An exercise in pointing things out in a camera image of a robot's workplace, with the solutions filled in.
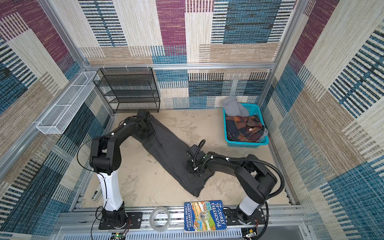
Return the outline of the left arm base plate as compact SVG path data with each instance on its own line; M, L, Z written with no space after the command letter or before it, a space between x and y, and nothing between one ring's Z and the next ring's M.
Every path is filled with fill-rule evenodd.
M116 211L102 211L99 230L125 230L139 229L141 227L143 213L128 212L124 215Z

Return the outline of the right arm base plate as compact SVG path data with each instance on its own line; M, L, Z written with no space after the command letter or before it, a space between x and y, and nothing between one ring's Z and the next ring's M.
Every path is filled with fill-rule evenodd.
M237 225L264 225L266 223L266 214L263 210L256 209L250 216L242 212L239 208L231 209L224 207L227 226Z

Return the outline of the dark grey pinstripe shirt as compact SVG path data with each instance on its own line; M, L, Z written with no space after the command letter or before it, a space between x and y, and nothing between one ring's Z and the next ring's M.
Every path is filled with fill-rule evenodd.
M187 162L191 158L187 155L187 150L190 147L154 116L149 115L148 121L154 133L146 138L143 138L140 134L135 134L134 138L143 145L187 192L194 197L198 197L208 179L215 172L208 169L201 176L197 173L189 173L187 171Z

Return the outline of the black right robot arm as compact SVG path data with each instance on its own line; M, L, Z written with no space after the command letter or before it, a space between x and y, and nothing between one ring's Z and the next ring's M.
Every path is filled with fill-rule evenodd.
M267 200L280 194L285 187L284 176L277 167L254 155L232 158L214 152L204 153L197 145L190 147L187 155L190 157L187 161L189 173L202 176L213 171L237 178L246 195L230 213L231 221L242 225L267 221L262 207L266 207Z

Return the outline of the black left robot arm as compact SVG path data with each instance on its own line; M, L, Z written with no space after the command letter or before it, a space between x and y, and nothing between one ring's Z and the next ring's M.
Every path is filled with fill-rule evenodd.
M101 226L121 229L129 220L118 181L118 169L122 163L120 145L133 135L147 138L153 133L150 112L138 110L136 116L126 118L110 133L92 139L90 167L98 175L104 201Z

